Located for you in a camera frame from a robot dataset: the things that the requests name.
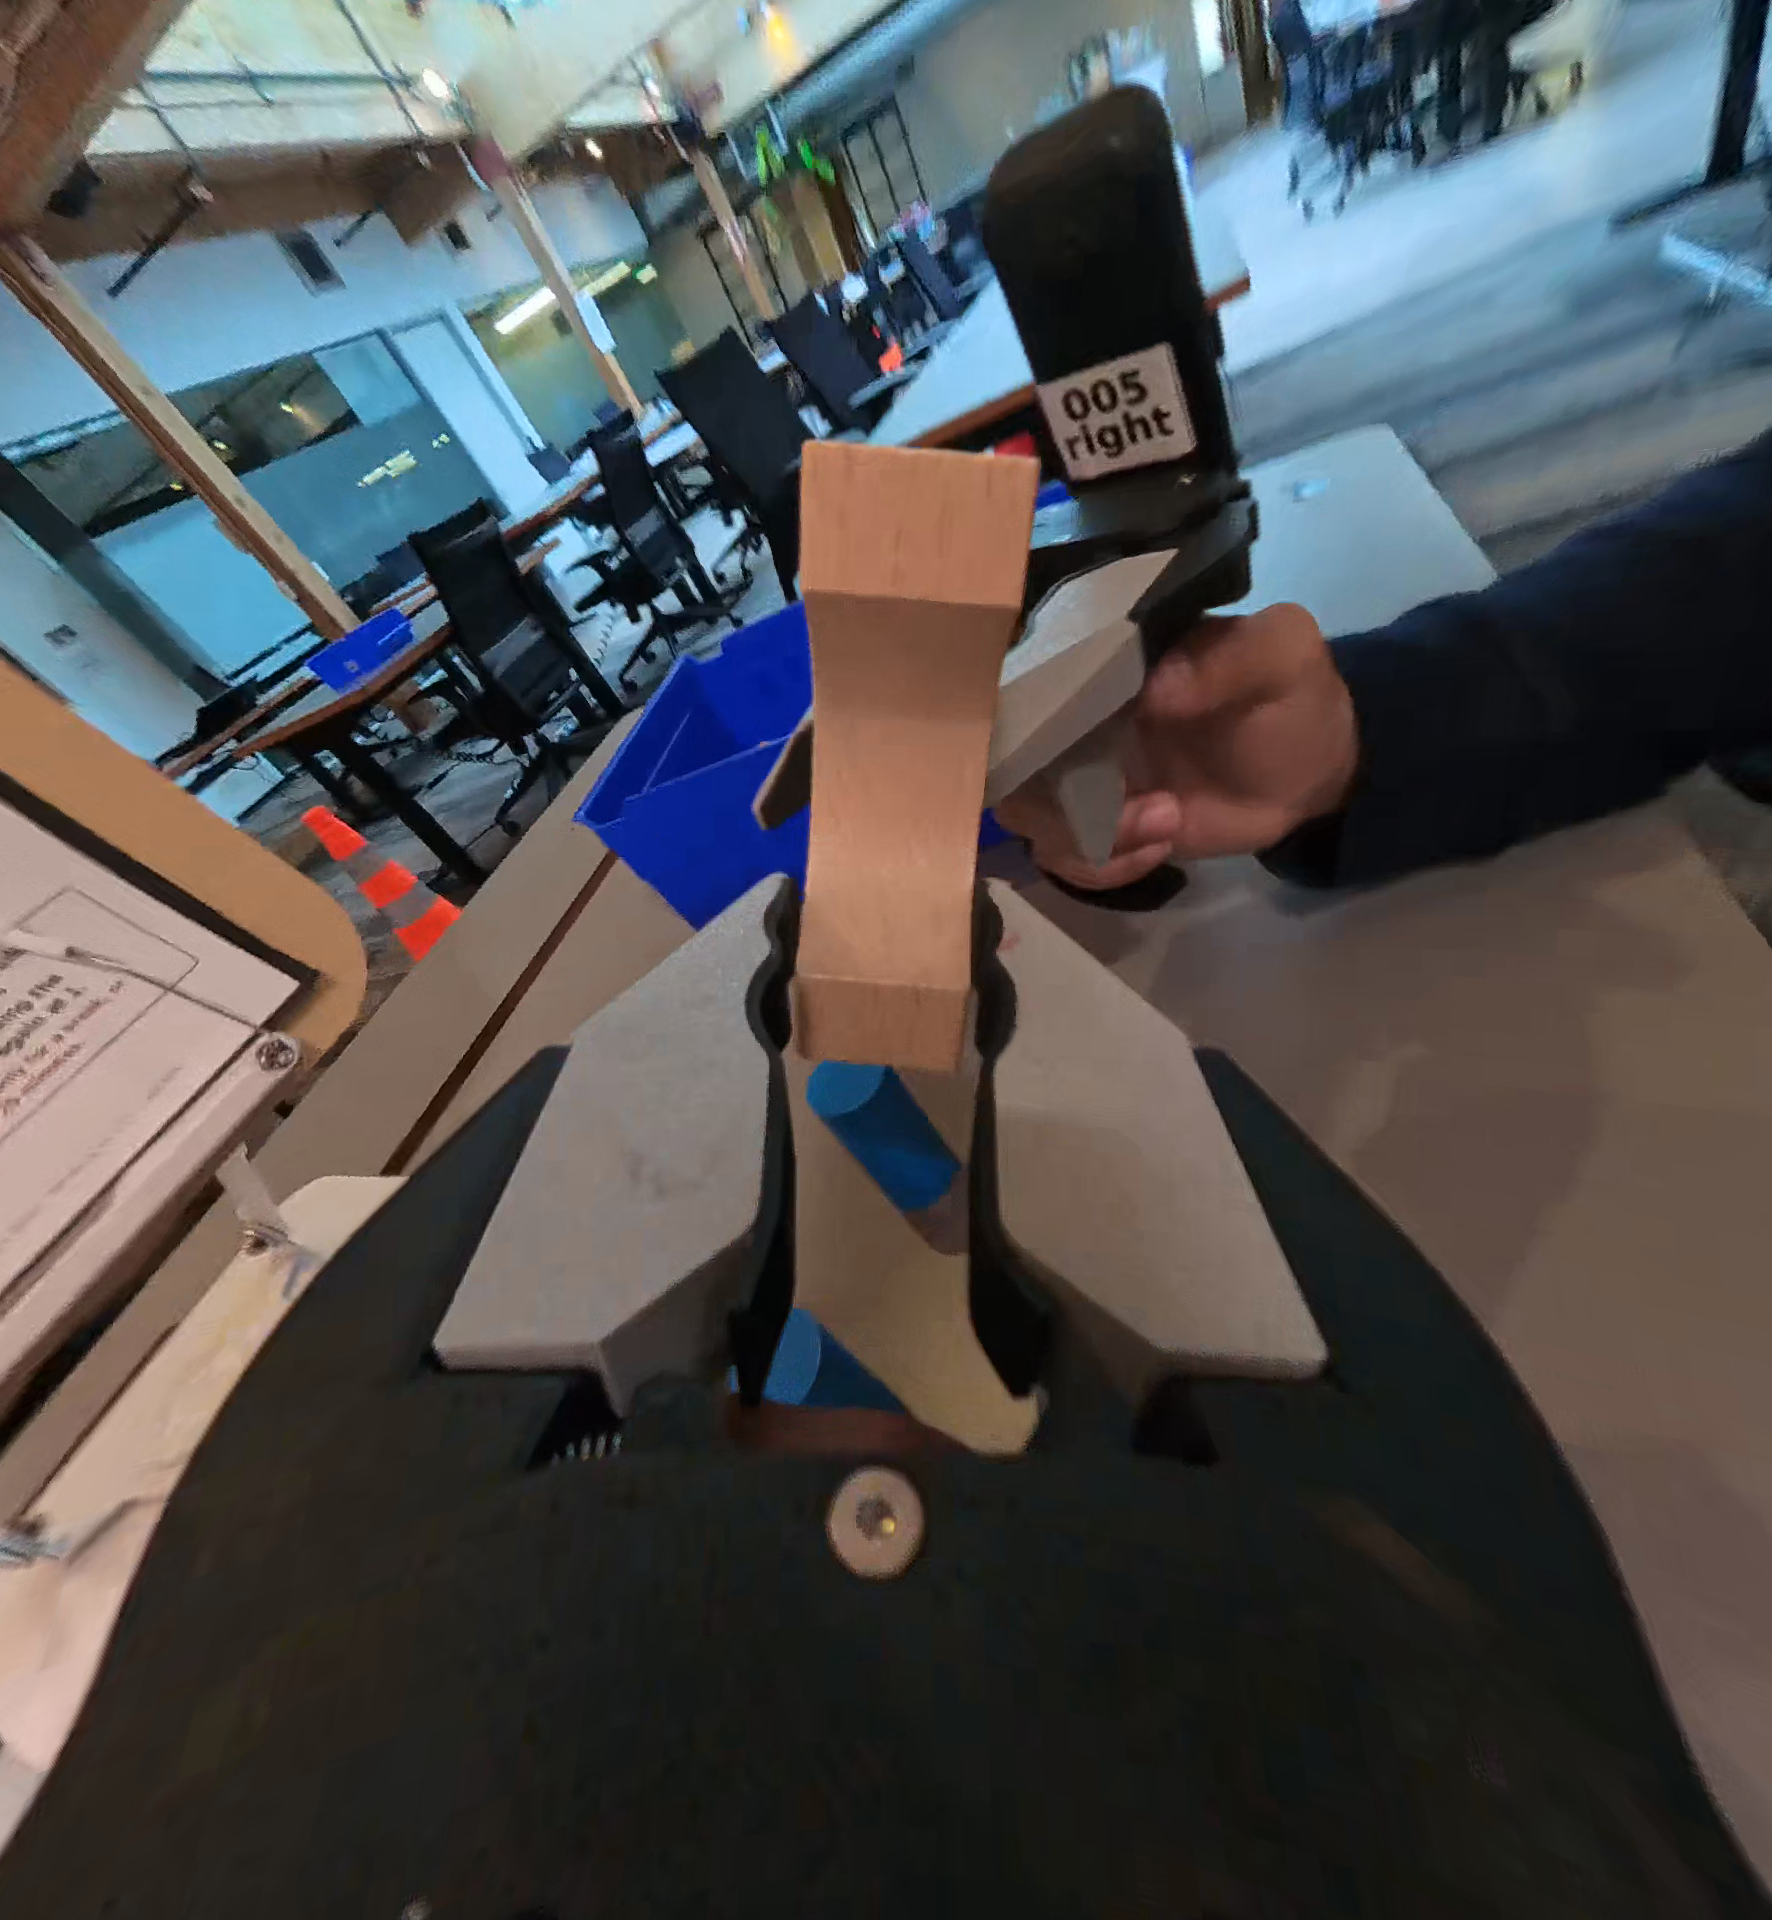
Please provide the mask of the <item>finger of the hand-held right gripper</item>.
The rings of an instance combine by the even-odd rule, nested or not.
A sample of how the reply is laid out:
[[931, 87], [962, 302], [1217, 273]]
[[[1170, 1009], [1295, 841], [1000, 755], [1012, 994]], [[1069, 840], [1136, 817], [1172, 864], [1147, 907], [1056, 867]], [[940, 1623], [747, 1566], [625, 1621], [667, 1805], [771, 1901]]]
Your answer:
[[751, 814], [761, 831], [784, 829], [805, 814], [812, 801], [814, 737], [814, 709], [809, 707], [752, 797]]
[[1173, 549], [1067, 578], [1028, 614], [1000, 669], [984, 807], [1004, 805], [1139, 693], [1145, 676], [1132, 609]]

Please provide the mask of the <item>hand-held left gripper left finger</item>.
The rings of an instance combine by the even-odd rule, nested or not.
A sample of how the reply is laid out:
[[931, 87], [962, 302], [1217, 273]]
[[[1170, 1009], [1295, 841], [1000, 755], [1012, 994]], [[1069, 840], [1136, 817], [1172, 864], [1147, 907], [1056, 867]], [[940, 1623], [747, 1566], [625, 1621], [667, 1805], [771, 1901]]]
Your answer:
[[791, 1312], [797, 888], [755, 883], [565, 1045], [435, 1335], [451, 1371], [764, 1398]]

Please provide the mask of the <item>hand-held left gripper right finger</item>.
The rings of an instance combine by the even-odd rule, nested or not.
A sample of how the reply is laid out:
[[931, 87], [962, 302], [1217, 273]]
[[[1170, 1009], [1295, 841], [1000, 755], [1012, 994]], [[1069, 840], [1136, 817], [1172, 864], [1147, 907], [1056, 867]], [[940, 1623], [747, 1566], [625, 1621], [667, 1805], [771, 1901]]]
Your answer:
[[973, 1220], [1128, 1404], [1307, 1382], [1329, 1346], [1186, 1035], [1006, 881], [981, 895]]

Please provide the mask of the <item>wooden arch block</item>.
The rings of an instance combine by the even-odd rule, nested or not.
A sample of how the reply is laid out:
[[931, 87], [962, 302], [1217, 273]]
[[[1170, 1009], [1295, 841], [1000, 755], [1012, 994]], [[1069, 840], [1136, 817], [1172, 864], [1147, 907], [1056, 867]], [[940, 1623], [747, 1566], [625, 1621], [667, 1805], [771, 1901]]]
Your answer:
[[801, 451], [805, 1062], [948, 1073], [965, 1055], [994, 709], [1037, 492], [1038, 464], [1016, 456]]

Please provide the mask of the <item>blue storage bin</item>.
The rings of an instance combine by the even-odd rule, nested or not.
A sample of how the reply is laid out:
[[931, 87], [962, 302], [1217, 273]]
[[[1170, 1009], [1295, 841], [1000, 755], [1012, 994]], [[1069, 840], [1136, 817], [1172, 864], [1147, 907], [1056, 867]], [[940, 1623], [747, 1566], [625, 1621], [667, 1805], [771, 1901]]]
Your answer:
[[[690, 926], [773, 875], [821, 923], [967, 944], [1000, 659], [1016, 606], [834, 592], [680, 659], [577, 820]], [[761, 831], [751, 803], [814, 709], [805, 814]]]

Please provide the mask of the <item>blue wooden cylinder block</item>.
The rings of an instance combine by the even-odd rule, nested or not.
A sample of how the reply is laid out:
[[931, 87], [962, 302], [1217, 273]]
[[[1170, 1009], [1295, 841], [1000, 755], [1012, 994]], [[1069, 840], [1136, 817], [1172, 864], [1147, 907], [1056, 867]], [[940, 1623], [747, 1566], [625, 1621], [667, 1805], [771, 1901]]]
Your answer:
[[898, 1212], [929, 1214], [948, 1201], [964, 1165], [895, 1069], [821, 1062], [809, 1069], [804, 1097]]
[[903, 1414], [898, 1398], [804, 1309], [791, 1309], [780, 1328], [761, 1403], [829, 1413]]

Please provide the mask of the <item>person's right forearm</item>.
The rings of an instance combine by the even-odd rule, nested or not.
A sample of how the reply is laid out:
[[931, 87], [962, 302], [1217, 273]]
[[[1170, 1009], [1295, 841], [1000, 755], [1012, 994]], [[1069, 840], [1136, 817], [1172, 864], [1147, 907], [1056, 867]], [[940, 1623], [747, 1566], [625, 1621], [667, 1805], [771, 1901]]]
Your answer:
[[1304, 888], [1484, 860], [1772, 753], [1772, 429], [1329, 652], [1354, 703], [1352, 792], [1259, 854]]

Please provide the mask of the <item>person's right hand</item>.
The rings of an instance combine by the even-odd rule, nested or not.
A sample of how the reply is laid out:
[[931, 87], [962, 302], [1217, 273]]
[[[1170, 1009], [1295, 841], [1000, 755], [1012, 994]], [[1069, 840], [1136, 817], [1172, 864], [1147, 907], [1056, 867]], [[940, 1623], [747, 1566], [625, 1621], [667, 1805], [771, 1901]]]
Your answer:
[[1092, 895], [1168, 864], [1257, 856], [1334, 813], [1357, 772], [1354, 699], [1304, 606], [1201, 621], [1148, 672], [1108, 740], [1115, 844], [1087, 860], [1045, 780], [994, 807], [1038, 871]]

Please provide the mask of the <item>black office chair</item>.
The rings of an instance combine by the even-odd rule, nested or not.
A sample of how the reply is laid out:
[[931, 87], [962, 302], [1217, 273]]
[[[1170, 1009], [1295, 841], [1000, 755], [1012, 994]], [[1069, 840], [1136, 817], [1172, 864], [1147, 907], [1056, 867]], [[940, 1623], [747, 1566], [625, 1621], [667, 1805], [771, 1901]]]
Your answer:
[[637, 423], [612, 418], [596, 424], [588, 450], [625, 554], [614, 580], [625, 589], [620, 603], [647, 622], [647, 639], [637, 655], [653, 642], [674, 644], [682, 632], [718, 622], [740, 628], [742, 621], [705, 571], [682, 521], [667, 510]]
[[498, 519], [475, 502], [408, 539], [442, 610], [445, 689], [469, 731], [518, 764], [510, 803], [536, 783], [555, 795], [570, 753], [544, 732], [560, 710], [598, 743], [626, 707], [575, 638], [556, 598], [514, 561]]
[[748, 510], [773, 556], [784, 598], [795, 603], [801, 450], [812, 442], [800, 413], [732, 329], [658, 369], [656, 385], [705, 448], [713, 473]]

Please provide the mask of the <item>orange traffic cone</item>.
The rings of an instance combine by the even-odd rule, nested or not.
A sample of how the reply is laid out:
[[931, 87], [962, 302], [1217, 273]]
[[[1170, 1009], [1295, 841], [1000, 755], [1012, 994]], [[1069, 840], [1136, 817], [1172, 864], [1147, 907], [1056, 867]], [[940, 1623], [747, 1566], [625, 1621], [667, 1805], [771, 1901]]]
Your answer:
[[425, 961], [460, 921], [460, 908], [408, 867], [379, 856], [373, 846], [327, 807], [312, 807], [301, 817], [304, 829], [331, 861], [351, 880], [355, 892], [379, 916], [393, 944], [411, 965]]

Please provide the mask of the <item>small blue bin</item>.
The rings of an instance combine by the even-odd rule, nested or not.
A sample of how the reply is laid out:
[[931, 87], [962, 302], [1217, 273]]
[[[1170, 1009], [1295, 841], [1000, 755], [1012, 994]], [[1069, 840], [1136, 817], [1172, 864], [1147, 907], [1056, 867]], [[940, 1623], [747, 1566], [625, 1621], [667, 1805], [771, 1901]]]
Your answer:
[[373, 677], [413, 644], [413, 627], [397, 609], [382, 610], [308, 655], [304, 672], [331, 695], [344, 695]]

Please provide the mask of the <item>wooden office desk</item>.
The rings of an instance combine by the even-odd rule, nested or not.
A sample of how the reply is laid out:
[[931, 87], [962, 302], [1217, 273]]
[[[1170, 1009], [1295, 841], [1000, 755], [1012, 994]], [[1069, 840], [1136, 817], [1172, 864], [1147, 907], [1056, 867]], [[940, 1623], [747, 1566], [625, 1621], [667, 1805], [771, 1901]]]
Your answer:
[[[373, 677], [344, 695], [331, 695], [308, 677], [308, 685], [290, 699], [250, 710], [235, 732], [219, 746], [201, 750], [195, 762], [221, 752], [226, 752], [228, 762], [285, 753], [295, 758], [313, 782], [339, 801], [344, 801], [348, 782], [358, 782], [373, 797], [382, 814], [400, 823], [420, 848], [435, 856], [442, 881], [475, 888], [485, 880], [485, 873], [469, 856], [468, 846], [451, 837], [426, 810], [419, 790], [401, 783], [377, 759], [373, 746], [364, 740], [373, 720], [383, 717], [396, 699], [419, 696], [422, 693], [420, 681], [431, 677], [431, 695], [453, 714], [451, 724], [442, 732], [435, 732], [435, 753], [455, 758], [456, 750], [472, 742], [487, 742], [495, 750], [504, 750], [495, 742], [469, 731], [455, 710], [453, 693], [445, 689], [445, 674], [453, 667], [453, 662], [442, 657], [445, 622], [435, 592], [428, 592], [426, 606], [417, 614], [405, 610], [404, 614], [410, 616], [417, 639]], [[591, 748], [580, 743], [577, 731], [580, 720], [570, 717], [568, 710], [560, 710], [544, 724], [544, 732], [564, 746], [568, 753]]]

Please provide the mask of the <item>white desk stand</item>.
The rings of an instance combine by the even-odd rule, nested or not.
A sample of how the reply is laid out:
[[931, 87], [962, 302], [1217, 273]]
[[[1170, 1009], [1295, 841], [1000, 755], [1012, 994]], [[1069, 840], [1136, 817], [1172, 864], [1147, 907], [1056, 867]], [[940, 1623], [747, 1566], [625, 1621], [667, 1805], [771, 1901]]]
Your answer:
[[322, 1262], [396, 1188], [417, 1094], [364, 1033], [292, 1117], [231, 1073], [77, 1210], [0, 1314], [0, 1754], [40, 1778], [84, 1713], [167, 1501]]

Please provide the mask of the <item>instruction sheet board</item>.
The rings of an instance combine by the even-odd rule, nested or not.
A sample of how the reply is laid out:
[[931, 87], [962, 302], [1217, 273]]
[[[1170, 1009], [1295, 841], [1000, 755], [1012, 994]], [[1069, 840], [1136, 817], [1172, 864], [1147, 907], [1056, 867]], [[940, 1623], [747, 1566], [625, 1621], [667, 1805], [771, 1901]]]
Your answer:
[[364, 985], [328, 895], [0, 657], [0, 1434]]

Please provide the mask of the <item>black floor stand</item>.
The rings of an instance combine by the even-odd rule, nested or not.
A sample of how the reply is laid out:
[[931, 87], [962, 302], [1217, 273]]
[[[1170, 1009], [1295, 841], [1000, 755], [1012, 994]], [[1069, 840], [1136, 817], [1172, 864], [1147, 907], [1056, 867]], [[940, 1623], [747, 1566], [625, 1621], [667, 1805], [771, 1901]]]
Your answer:
[[[1657, 235], [1660, 266], [1689, 278], [1707, 311], [1751, 305], [1772, 313], [1772, 126], [1762, 105], [1762, 64], [1772, 5], [1732, 2], [1726, 34], [1708, 156], [1703, 172], [1639, 205], [1618, 208], [1608, 230], [1628, 234], [1665, 222]], [[1759, 191], [1767, 253], [1755, 259], [1736, 247], [1695, 240], [1674, 216], [1738, 186]]]

